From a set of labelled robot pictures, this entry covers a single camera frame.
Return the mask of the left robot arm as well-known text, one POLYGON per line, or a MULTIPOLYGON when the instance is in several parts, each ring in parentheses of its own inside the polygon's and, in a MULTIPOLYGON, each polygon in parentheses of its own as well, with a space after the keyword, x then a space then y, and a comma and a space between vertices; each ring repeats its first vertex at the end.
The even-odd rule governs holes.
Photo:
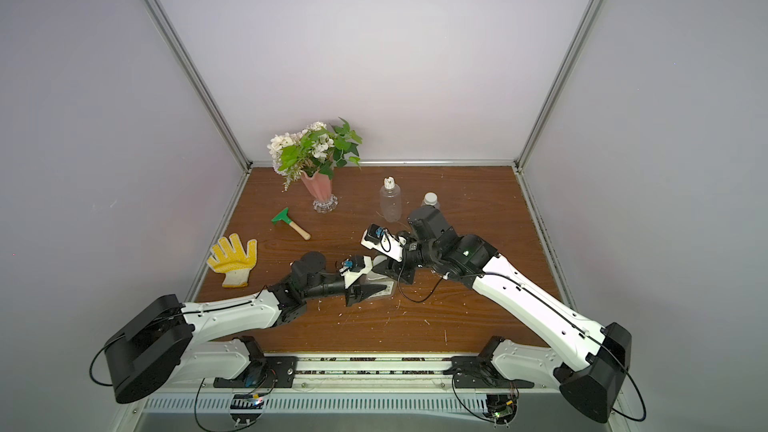
POLYGON ((267 360, 245 332, 287 325, 306 313, 311 300, 341 296, 352 306, 386 291, 384 282, 364 277, 370 258, 355 256, 351 263, 329 272, 325 256, 309 252, 282 280, 256 294, 200 303, 163 295, 107 340, 106 384, 119 404, 139 401, 166 384, 207 378, 224 388, 262 387, 267 360))

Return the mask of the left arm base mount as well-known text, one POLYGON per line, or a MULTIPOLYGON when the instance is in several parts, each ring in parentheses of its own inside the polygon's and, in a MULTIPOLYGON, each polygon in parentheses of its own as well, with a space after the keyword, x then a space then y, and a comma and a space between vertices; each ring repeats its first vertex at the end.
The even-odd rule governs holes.
POLYGON ((266 356, 256 359, 233 379, 216 377, 214 388, 254 389, 291 388, 293 386, 298 358, 296 356, 266 356))

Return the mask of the round clear bottle front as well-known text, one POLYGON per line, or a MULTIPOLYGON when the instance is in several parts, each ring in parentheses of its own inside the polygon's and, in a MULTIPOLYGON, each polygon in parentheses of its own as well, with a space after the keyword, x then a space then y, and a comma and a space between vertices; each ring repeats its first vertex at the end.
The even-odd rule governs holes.
POLYGON ((422 205, 423 206, 431 206, 431 207, 435 207, 435 208, 439 209, 440 208, 440 204, 439 204, 439 200, 438 200, 437 194, 434 193, 434 192, 427 192, 424 195, 424 197, 423 197, 422 205))

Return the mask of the square clear bottle with label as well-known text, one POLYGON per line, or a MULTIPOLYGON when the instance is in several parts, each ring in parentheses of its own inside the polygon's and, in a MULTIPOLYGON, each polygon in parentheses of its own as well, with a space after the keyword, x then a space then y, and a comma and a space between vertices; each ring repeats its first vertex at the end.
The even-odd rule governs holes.
POLYGON ((393 294, 395 282, 393 279, 391 279, 388 276, 382 276, 376 273, 369 272, 366 275, 363 275, 359 279, 360 284, 374 284, 374 283, 382 283, 386 284, 388 286, 388 296, 390 297, 393 294))

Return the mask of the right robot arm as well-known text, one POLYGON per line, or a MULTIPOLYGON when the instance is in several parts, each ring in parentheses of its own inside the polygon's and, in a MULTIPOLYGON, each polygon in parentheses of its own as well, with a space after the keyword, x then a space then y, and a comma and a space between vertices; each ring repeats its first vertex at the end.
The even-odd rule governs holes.
POLYGON ((459 235, 442 212, 421 206, 410 229, 394 234, 373 224, 361 243, 377 253, 375 270, 409 283, 418 269, 458 282, 512 314, 544 341, 542 347, 494 339, 487 352, 492 372, 558 388, 585 417, 607 423, 625 382, 632 379, 631 333, 572 310, 528 279, 496 247, 475 234, 459 235))

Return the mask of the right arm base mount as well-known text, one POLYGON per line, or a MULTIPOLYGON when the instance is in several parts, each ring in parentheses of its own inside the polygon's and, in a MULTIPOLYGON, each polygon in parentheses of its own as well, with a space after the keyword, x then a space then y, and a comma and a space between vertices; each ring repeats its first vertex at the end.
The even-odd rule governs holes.
POLYGON ((488 360, 479 356, 454 356, 451 366, 445 372, 457 389, 517 388, 532 389, 534 383, 526 380, 514 381, 504 378, 488 360))

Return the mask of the round clear bottle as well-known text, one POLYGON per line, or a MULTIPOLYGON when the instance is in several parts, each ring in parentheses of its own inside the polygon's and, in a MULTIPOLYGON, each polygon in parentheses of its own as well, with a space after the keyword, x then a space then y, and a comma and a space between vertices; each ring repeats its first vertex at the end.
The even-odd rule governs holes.
POLYGON ((392 190, 386 190, 383 180, 380 189, 380 209, 386 221, 394 223, 400 220, 402 216, 402 191, 397 183, 392 190))
POLYGON ((424 197, 423 197, 422 205, 423 206, 431 206, 431 207, 435 207, 435 208, 439 209, 440 208, 440 204, 439 204, 439 200, 438 200, 437 194, 434 193, 434 192, 427 192, 424 195, 424 197))

